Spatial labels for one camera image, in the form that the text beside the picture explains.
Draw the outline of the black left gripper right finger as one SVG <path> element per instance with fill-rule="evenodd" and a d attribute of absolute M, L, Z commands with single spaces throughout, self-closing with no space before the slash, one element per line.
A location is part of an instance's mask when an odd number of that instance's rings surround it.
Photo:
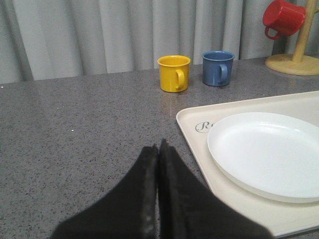
<path fill-rule="evenodd" d="M 159 149 L 159 212 L 163 239 L 273 238 L 205 188 L 166 140 Z"/>

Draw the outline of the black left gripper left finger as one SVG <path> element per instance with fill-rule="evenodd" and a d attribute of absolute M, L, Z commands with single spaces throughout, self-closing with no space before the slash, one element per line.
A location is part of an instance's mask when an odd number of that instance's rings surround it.
<path fill-rule="evenodd" d="M 158 149 L 144 147 L 124 178 L 102 199 L 60 223 L 53 239 L 154 239 Z"/>

